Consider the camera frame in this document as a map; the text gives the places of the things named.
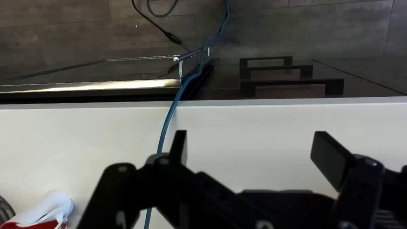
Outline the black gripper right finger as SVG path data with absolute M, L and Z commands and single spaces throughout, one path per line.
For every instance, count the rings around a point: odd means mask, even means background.
M 354 154 L 326 131 L 314 133 L 310 159 L 337 191 L 335 229 L 407 229 L 407 165 L 399 170 Z

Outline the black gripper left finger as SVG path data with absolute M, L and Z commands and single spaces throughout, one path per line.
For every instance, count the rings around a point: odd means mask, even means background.
M 168 152 L 150 155 L 141 168 L 108 165 L 76 229 L 132 229 L 155 208 L 174 229 L 238 229 L 238 194 L 185 164 L 187 131 L 178 129 Z

